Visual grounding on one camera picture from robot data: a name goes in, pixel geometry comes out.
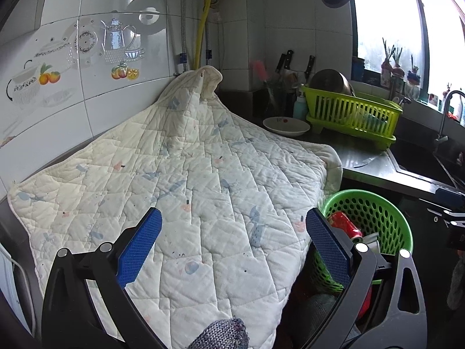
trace pink brush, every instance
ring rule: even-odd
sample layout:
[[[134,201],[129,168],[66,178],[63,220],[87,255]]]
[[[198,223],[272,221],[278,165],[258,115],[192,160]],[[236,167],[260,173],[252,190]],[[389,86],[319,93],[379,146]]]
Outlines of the pink brush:
[[[278,111],[278,104],[274,99],[273,91],[268,83],[268,72],[267,69],[264,67],[264,64],[261,60],[255,60],[252,62],[253,69],[257,76],[259,77],[260,81],[263,81],[264,85],[268,89],[268,94],[270,95],[270,102],[273,105],[275,111]]]

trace silver screw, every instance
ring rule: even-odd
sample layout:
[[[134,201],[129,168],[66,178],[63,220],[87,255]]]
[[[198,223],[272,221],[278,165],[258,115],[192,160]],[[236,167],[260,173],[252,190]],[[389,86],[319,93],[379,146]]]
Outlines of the silver screw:
[[[58,257],[64,257],[68,254],[68,250],[66,248],[62,248],[57,252]]]
[[[112,244],[111,243],[103,243],[100,246],[100,251],[104,252],[104,253],[111,251],[111,249],[112,249]]]
[[[401,255],[403,258],[409,258],[410,257],[410,252],[406,250],[405,248],[402,248],[399,251],[399,255]]]
[[[355,249],[357,249],[361,253],[368,252],[368,246],[365,243],[355,244]]]

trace green laundry basket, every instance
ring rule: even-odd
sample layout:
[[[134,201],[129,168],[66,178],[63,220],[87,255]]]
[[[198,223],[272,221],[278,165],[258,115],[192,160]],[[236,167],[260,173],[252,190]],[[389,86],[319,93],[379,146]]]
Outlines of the green laundry basket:
[[[336,211],[344,212],[363,235],[378,232],[381,253],[396,254],[401,248],[413,251],[413,237],[407,220],[385,198],[365,190],[343,190],[331,196],[321,212],[328,217]],[[321,292],[342,292],[343,286],[332,280],[317,251],[312,262],[310,278],[315,287]]]

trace green plastic basket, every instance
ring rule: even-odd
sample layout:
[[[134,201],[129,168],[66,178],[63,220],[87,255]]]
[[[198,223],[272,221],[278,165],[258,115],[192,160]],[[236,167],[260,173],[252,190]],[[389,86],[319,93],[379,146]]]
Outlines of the green plastic basket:
[[[354,97],[307,87],[302,90],[313,132],[320,133],[326,127],[372,140],[383,150],[395,143],[394,130],[402,113],[395,102],[359,92]]]
[[[363,235],[378,232],[381,253],[396,254],[401,248],[413,251],[413,237],[407,220],[383,197],[364,190],[343,190],[331,196],[321,212],[328,217],[336,211],[344,212]],[[321,292],[340,293],[343,286],[332,280],[317,251],[312,262],[310,278],[315,287]]]

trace window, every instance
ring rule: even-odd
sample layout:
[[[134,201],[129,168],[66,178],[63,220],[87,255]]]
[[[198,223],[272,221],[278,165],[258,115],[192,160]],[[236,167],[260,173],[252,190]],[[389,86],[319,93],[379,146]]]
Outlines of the window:
[[[465,38],[460,19],[465,1],[421,0],[424,16],[417,1],[354,0],[358,56],[365,59],[366,69],[381,72],[384,37],[388,45],[403,48],[400,66],[405,74],[412,68],[413,56],[422,77],[423,99],[430,93],[442,97],[448,83],[454,89],[465,89]],[[457,111],[460,105],[454,96],[451,106]]]

